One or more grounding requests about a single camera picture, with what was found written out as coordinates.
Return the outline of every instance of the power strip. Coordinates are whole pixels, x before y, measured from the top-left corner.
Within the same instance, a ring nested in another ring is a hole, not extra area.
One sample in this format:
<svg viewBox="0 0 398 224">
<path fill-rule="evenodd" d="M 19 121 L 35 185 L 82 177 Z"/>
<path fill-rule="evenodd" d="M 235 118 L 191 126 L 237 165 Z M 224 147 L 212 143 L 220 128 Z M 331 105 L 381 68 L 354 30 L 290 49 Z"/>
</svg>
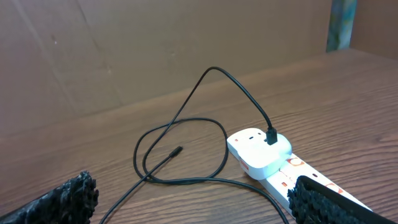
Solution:
<svg viewBox="0 0 398 224">
<path fill-rule="evenodd" d="M 247 172 L 249 175 L 251 167 L 245 164 L 245 162 L 243 162 L 243 160 L 241 159 L 236 150 L 237 147 L 236 146 L 233 147 L 233 144 L 234 142 L 240 142 L 241 144 L 247 146 L 242 149 L 246 153 L 248 151 L 251 151 L 252 148 L 256 148 L 256 150 L 259 148 L 262 148 L 262 150 L 269 150 L 267 148 L 264 148 L 264 146 L 262 145 L 264 139 L 262 139 L 262 141 L 258 140 L 251 141 L 255 137 L 262 138 L 264 135 L 265 133 L 262 132 L 260 129 L 251 128 L 237 132 L 227 139 L 229 151 L 239 161 L 243 170 Z M 363 204 L 358 199 L 349 194 L 347 191 L 343 190 L 337 184 L 326 178 L 324 175 L 322 175 L 320 172 L 315 170 L 312 166 L 308 165 L 306 162 L 301 160 L 298 156 L 296 156 L 293 153 L 288 159 L 286 159 L 286 161 L 281 165 L 281 167 L 275 173 L 266 177 L 265 179 L 257 179 L 257 178 L 256 179 L 283 206 L 283 208 L 286 211 L 288 211 L 290 215 L 292 215 L 292 211 L 289 208 L 289 199 L 287 197 L 287 191 L 295 187 L 296 180 L 301 175 L 305 175 L 317 181 L 318 183 L 328 187 L 329 189 L 334 190 L 335 192 L 341 194 L 342 196 L 345 196 L 346 198 L 352 200 L 353 202 L 356 202 L 357 204 L 371 211 L 371 209 L 368 208 L 365 204 Z"/>
</svg>

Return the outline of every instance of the white plug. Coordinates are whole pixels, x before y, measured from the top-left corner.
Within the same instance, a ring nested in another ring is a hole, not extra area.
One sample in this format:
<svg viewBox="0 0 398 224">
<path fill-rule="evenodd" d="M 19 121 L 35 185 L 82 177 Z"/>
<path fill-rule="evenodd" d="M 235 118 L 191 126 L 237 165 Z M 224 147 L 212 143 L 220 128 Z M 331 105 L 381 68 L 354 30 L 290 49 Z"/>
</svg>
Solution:
<svg viewBox="0 0 398 224">
<path fill-rule="evenodd" d="M 266 134 L 257 128 L 247 128 L 227 139 L 229 151 L 239 159 L 242 169 L 253 179 L 266 179 L 292 155 L 292 145 L 281 134 L 268 145 Z"/>
</svg>

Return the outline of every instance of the white power strip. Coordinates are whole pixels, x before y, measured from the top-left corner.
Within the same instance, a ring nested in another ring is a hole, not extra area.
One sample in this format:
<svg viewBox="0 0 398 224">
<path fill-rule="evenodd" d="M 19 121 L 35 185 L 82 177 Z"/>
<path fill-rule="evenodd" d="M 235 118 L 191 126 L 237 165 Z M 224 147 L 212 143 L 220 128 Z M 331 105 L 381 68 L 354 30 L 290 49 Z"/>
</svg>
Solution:
<svg viewBox="0 0 398 224">
<path fill-rule="evenodd" d="M 253 163 L 252 160 L 244 160 L 240 156 L 240 154 L 245 154 L 245 157 L 248 157 L 247 154 L 252 153 L 252 158 L 256 158 L 257 161 L 266 161 L 269 159 L 262 158 L 261 156 L 269 153 L 270 151 L 278 151 L 276 154 L 284 154 L 280 152 L 289 151 L 289 149 L 286 149 L 286 147 L 288 146 L 286 146 L 286 143 L 284 142 L 287 141 L 287 139 L 282 135 L 278 134 L 278 141 L 281 140 L 284 143 L 279 145 L 276 145 L 277 143 L 275 143 L 272 146 L 263 144 L 265 142 L 264 136 L 266 136 L 265 133 L 256 128 L 249 128 L 239 131 L 227 139 L 228 149 L 232 153 L 232 155 L 240 161 L 240 165 L 243 170 L 251 177 L 257 179 L 264 186 L 264 188 L 286 209 L 286 211 L 289 212 L 290 215 L 292 215 L 292 211 L 289 208 L 287 191 L 288 189 L 293 189 L 295 187 L 296 180 L 301 175 L 305 175 L 317 181 L 318 183 L 328 187 L 329 189 L 334 190 L 342 196 L 345 196 L 346 198 L 371 211 L 370 208 L 365 206 L 358 199 L 353 197 L 347 191 L 343 190 L 337 184 L 333 183 L 320 172 L 315 170 L 312 166 L 308 165 L 306 162 L 304 162 L 298 156 L 292 153 L 272 175 L 266 175 L 265 179 L 256 178 L 261 176 L 257 173 L 259 169 L 267 169 L 265 167 L 259 167 L 258 162 Z"/>
</svg>

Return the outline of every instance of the power cord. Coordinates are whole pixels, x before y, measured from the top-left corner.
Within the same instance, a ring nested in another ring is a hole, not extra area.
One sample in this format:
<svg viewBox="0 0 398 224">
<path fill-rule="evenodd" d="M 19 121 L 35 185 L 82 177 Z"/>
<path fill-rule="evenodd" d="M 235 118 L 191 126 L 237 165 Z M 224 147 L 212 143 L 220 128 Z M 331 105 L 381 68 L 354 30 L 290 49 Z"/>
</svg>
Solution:
<svg viewBox="0 0 398 224">
<path fill-rule="evenodd" d="M 112 211 L 124 200 L 126 199 L 126 197 L 143 181 L 146 182 L 150 182 L 150 183 L 155 183 L 155 184 L 168 184 L 168 185 L 187 185 L 187 184 L 196 184 L 196 183 L 200 183 L 200 182 L 205 182 L 205 181 L 210 181 L 210 182 L 223 182 L 223 183 L 227 183 L 227 184 L 234 184 L 240 187 L 244 187 L 247 188 L 249 190 L 255 191 L 259 194 L 261 194 L 263 197 L 265 197 L 266 199 L 268 199 L 270 201 L 270 203 L 275 207 L 275 209 L 277 210 L 278 214 L 280 215 L 280 217 L 282 218 L 282 221 L 285 224 L 289 224 L 289 222 L 286 219 L 286 216 L 284 215 L 283 211 L 280 209 L 280 207 L 278 206 L 278 204 L 275 202 L 274 199 L 272 199 L 268 194 L 266 194 L 264 191 L 253 187 L 251 185 L 242 183 L 242 182 L 238 182 L 238 181 L 234 181 L 234 180 L 226 180 L 226 179 L 220 179 L 220 178 L 215 178 L 215 176 L 217 174 L 219 174 L 225 164 L 226 161 L 228 160 L 228 145 L 227 145 L 227 134 L 226 131 L 224 129 L 224 127 L 216 120 L 210 119 L 210 118 L 184 118 L 184 119 L 177 119 L 177 116 L 181 113 L 181 111 L 183 110 L 183 108 L 185 107 L 185 105 L 187 104 L 188 100 L 191 98 L 191 96 L 193 95 L 193 92 L 198 88 L 198 85 L 201 83 L 201 81 L 203 80 L 203 78 L 205 77 L 205 75 L 211 71 L 211 70 L 218 70 L 220 72 L 222 72 L 224 75 L 226 75 L 232 82 L 234 82 L 242 91 L 243 93 L 252 101 L 252 103 L 254 104 L 254 106 L 256 106 L 256 108 L 260 111 L 260 113 L 263 115 L 264 119 L 267 122 L 268 125 L 268 129 L 266 132 L 267 135 L 267 143 L 269 145 L 274 144 L 275 142 L 277 142 L 277 131 L 275 128 L 272 127 L 271 121 L 268 117 L 268 115 L 264 112 L 264 110 L 261 108 L 261 106 L 257 103 L 257 101 L 250 95 L 250 93 L 242 86 L 242 84 L 240 84 L 232 75 L 230 75 L 226 70 L 223 70 L 220 67 L 210 67 L 208 68 L 203 75 L 200 77 L 199 81 L 197 82 L 197 84 L 195 85 L 195 87 L 193 87 L 193 90 L 191 91 L 191 93 L 188 95 L 188 98 L 185 100 L 185 102 L 183 103 L 183 105 L 181 106 L 181 108 L 179 109 L 179 111 L 177 112 L 177 114 L 174 116 L 174 118 L 171 120 L 171 122 L 169 122 L 168 124 L 165 125 L 161 125 L 157 128 L 151 129 L 149 131 L 147 131 L 146 133 L 144 133 L 138 140 L 136 147 L 134 148 L 134 154 L 132 157 L 132 161 L 133 161 L 133 166 L 134 166 L 134 170 L 136 171 L 136 174 L 141 178 L 140 181 L 138 181 L 136 184 L 134 184 L 134 186 L 132 186 L 109 210 L 108 212 L 105 214 L 105 216 L 102 218 L 102 220 L 100 221 L 99 224 L 104 224 L 107 217 L 112 213 Z M 146 167 L 146 160 L 148 158 L 149 153 L 151 152 L 151 150 L 155 147 L 155 145 L 162 139 L 162 137 L 164 137 L 167 133 L 167 131 L 170 129 L 170 127 L 173 124 L 177 124 L 177 123 L 182 123 L 182 122 L 186 122 L 186 121 L 209 121 L 212 123 L 217 124 L 223 134 L 224 134 L 224 138 L 225 138 L 225 154 L 224 154 L 224 158 L 223 161 L 221 162 L 220 166 L 209 176 L 207 177 L 193 177 L 193 178 L 182 178 L 182 179 L 171 179 L 171 180 L 162 180 L 159 178 L 156 178 L 154 176 L 152 176 L 151 174 L 157 169 L 159 168 L 162 164 L 164 164 L 166 161 L 168 161 L 169 159 L 175 157 L 181 150 L 182 147 L 179 146 L 176 149 L 174 149 L 174 151 L 172 151 L 169 156 L 167 158 L 165 158 L 162 162 L 160 162 L 159 164 L 157 164 L 152 170 L 148 171 L 147 167 Z M 147 152 L 144 154 L 144 157 L 142 159 L 142 168 L 144 169 L 145 175 L 142 175 L 139 172 L 138 166 L 137 166 L 137 151 L 138 151 L 138 147 L 141 143 L 141 141 L 151 132 L 156 131 L 160 128 L 164 128 L 166 127 L 162 134 L 160 134 L 160 136 L 152 143 L 152 145 L 148 148 Z"/>
</svg>

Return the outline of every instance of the wall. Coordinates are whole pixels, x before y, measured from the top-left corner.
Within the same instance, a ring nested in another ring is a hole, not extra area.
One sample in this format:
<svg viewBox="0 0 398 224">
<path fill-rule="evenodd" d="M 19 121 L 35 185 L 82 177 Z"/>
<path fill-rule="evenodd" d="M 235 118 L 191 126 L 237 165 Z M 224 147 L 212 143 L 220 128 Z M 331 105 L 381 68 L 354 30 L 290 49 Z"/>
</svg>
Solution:
<svg viewBox="0 0 398 224">
<path fill-rule="evenodd" d="M 322 54 L 330 5 L 2 0 L 0 136 Z"/>
<path fill-rule="evenodd" d="M 398 1 L 359 0 L 351 47 L 398 59 Z"/>
</svg>

